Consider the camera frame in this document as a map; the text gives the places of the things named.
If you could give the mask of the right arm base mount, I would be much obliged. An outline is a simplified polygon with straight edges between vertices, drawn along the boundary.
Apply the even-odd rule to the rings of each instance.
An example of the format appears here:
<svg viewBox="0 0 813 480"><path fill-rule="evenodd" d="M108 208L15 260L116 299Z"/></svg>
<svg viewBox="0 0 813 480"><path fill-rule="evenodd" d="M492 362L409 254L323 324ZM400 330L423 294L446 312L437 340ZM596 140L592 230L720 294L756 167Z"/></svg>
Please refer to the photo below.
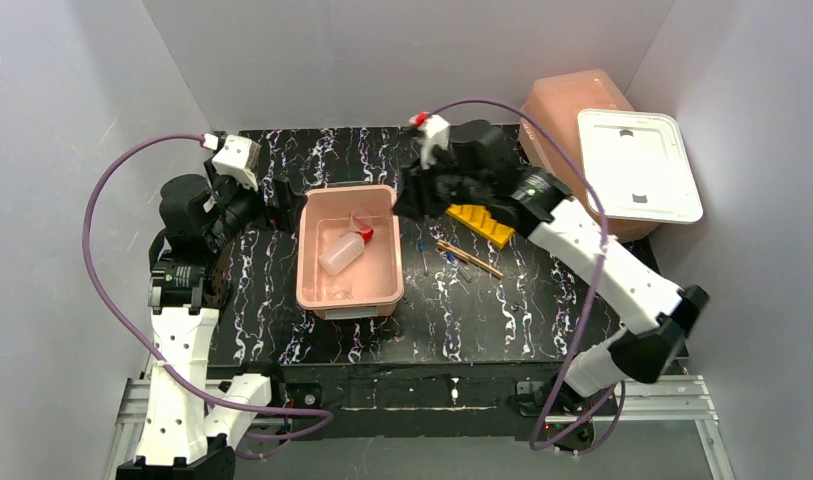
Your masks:
<svg viewBox="0 0 813 480"><path fill-rule="evenodd" d="M532 451L579 457L598 449L615 431L626 403L625 386L621 382L583 398L563 385L545 409L552 384L524 381L510 402L522 417L536 420L528 439Z"/></svg>

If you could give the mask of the blue capped small vials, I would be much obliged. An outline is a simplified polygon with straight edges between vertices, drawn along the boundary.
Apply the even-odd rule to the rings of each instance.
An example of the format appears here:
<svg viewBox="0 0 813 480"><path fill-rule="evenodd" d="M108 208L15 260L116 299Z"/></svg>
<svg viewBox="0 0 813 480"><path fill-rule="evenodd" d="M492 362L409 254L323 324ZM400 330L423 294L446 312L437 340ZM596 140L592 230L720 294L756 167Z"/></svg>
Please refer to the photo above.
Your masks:
<svg viewBox="0 0 813 480"><path fill-rule="evenodd" d="M421 254L422 266L423 266L423 274L425 276L428 276L429 275L429 268L428 268L428 264L427 264L426 250L425 250L425 246L424 246L423 241L419 241L417 246L418 246L418 250L419 250L419 252Z"/></svg>

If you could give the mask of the clear plastic funnel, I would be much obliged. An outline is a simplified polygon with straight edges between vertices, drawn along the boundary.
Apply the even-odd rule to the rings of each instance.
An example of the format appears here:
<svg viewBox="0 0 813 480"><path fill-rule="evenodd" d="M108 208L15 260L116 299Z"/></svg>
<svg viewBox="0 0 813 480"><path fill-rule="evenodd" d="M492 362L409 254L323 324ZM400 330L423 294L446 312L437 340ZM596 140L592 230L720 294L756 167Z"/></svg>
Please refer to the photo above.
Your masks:
<svg viewBox="0 0 813 480"><path fill-rule="evenodd" d="M363 208L355 208L349 214L348 230L360 235L366 235L373 231L373 220L371 215Z"/></svg>

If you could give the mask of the clear glass beaker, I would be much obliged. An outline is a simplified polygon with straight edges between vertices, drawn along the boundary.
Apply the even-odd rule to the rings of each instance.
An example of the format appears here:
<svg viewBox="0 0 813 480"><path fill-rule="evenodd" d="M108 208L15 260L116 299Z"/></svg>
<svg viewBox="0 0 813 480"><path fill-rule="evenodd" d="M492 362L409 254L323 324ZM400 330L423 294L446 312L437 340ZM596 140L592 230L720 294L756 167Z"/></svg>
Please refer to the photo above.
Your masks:
<svg viewBox="0 0 813 480"><path fill-rule="evenodd" d="M353 299L353 285L348 280L335 279L326 287L328 301L347 301Z"/></svg>

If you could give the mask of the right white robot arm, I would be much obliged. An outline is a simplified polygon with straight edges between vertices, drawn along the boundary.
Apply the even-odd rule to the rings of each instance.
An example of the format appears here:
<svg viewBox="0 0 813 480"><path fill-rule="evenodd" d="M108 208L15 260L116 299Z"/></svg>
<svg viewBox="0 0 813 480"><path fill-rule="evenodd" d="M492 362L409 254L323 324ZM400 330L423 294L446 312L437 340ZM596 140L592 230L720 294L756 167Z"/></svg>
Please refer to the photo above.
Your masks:
<svg viewBox="0 0 813 480"><path fill-rule="evenodd" d="M706 291L680 287L649 269L604 234L559 179L509 159L502 131L487 121L453 126L422 113L410 122L420 156L401 171L396 215L421 221L453 204L483 206L576 275L589 277L623 322L612 337L574 356L562 392L582 399L625 379L657 382L708 303Z"/></svg>

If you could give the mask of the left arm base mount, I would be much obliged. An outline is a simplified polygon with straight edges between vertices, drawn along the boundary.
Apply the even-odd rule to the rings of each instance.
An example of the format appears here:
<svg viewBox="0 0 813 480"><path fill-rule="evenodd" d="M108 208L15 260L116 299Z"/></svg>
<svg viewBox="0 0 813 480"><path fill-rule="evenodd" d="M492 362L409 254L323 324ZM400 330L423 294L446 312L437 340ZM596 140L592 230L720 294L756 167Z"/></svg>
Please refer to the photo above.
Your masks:
<svg viewBox="0 0 813 480"><path fill-rule="evenodd" d="M277 430L266 433L255 428L258 417L273 418ZM270 380L262 376L238 376L220 404L213 406L206 426L212 436L223 434L236 457L244 460L265 460L292 443L328 426L333 414L317 408L314 403L297 403L287 394L277 400Z"/></svg>

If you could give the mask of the pink plastic bin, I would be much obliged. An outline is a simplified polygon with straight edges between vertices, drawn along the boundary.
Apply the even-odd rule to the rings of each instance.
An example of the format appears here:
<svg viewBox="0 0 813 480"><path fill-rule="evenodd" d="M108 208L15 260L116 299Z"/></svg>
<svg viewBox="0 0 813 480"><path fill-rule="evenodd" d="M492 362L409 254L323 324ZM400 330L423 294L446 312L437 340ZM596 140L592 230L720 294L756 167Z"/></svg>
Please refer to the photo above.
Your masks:
<svg viewBox="0 0 813 480"><path fill-rule="evenodd" d="M395 190L382 184L341 184L307 193L298 228L296 300L324 320L389 316L404 294L399 218L393 214ZM374 236L364 253L339 275L328 275L318 257L348 230L349 214L363 208L373 220ZM353 285L353 299L328 301L335 279Z"/></svg>

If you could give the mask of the white plastic bottle red cap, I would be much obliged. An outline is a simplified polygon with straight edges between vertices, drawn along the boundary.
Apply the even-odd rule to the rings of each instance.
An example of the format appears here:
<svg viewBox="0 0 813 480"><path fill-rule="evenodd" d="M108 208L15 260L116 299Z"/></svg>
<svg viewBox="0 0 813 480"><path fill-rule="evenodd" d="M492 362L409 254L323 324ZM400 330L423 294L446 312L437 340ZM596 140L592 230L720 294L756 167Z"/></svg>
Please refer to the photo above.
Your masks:
<svg viewBox="0 0 813 480"><path fill-rule="evenodd" d="M346 231L318 257L318 264L328 275L339 275L364 253L373 236L373 229Z"/></svg>

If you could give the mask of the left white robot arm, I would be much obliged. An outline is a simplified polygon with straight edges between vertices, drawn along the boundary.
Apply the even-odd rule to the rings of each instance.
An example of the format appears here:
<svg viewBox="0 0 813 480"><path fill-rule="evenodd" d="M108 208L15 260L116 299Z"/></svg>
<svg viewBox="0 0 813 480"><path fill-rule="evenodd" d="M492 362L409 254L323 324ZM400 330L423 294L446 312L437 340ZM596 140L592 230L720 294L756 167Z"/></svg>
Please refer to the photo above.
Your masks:
<svg viewBox="0 0 813 480"><path fill-rule="evenodd" d="M206 401L212 335L230 293L226 248L250 227L294 232L306 198L286 178L262 194L228 175L186 174L160 191L163 230L151 246L151 371L143 431L118 479L230 479L236 449L256 415Z"/></svg>

